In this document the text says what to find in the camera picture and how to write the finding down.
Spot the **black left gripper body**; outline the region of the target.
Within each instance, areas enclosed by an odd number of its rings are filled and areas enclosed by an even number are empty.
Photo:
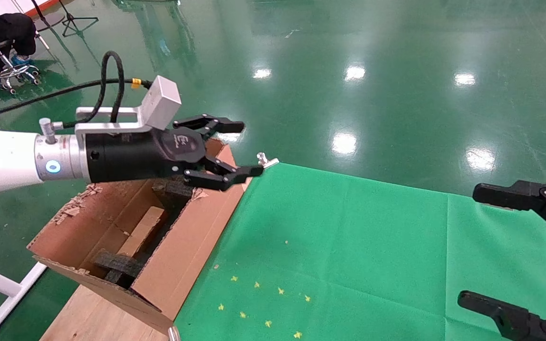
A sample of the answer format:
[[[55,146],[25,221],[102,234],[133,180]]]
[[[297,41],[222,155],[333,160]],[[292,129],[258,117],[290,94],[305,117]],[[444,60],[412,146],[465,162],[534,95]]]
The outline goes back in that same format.
[[[200,172],[205,157],[202,134],[186,127],[85,135],[85,158],[91,183],[180,175],[188,184],[207,184],[207,175]]]

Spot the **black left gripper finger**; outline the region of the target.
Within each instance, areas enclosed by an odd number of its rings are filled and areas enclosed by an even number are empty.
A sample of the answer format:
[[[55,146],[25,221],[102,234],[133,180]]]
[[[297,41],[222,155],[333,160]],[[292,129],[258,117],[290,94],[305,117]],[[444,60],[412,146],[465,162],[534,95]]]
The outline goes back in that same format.
[[[236,167],[217,157],[205,156],[191,168],[184,169],[183,177],[190,187],[226,191],[263,173],[262,165]]]
[[[195,115],[186,119],[175,120],[173,127],[185,127],[199,133],[203,139],[209,139],[216,133],[238,134],[245,129],[243,121],[232,121],[229,118],[213,117],[209,114]]]

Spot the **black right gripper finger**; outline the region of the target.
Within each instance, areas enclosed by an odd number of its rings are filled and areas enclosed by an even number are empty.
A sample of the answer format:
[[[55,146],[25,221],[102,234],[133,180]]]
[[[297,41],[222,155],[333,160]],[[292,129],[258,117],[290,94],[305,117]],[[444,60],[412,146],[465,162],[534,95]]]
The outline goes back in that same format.
[[[546,221],[546,183],[518,180],[509,187],[480,183],[474,187],[474,201],[517,211],[533,211]]]
[[[531,313],[528,309],[472,291],[461,291],[457,304],[492,319],[500,335],[505,339],[546,341],[546,319]]]

